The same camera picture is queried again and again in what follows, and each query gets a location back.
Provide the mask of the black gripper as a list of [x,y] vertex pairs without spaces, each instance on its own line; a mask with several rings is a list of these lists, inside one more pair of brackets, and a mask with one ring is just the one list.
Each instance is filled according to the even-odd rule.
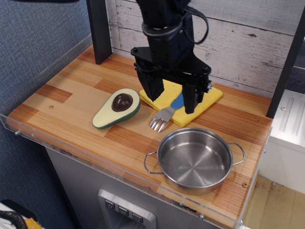
[[142,23],[142,31],[149,45],[132,48],[131,55],[146,95],[155,101],[164,91],[163,80],[180,84],[185,112],[192,114],[212,87],[211,68],[193,52],[202,41],[194,40],[192,14],[175,15],[168,25],[148,20]]

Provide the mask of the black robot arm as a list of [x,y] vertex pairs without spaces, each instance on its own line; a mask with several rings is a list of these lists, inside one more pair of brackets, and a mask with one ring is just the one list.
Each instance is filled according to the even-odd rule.
[[143,18],[142,31],[147,37],[147,47],[134,47],[135,69],[146,95],[155,101],[163,92],[163,81],[182,86],[185,112],[192,114],[203,96],[211,89],[211,67],[198,59],[192,16],[208,23],[206,16],[189,6],[188,0],[139,0]]

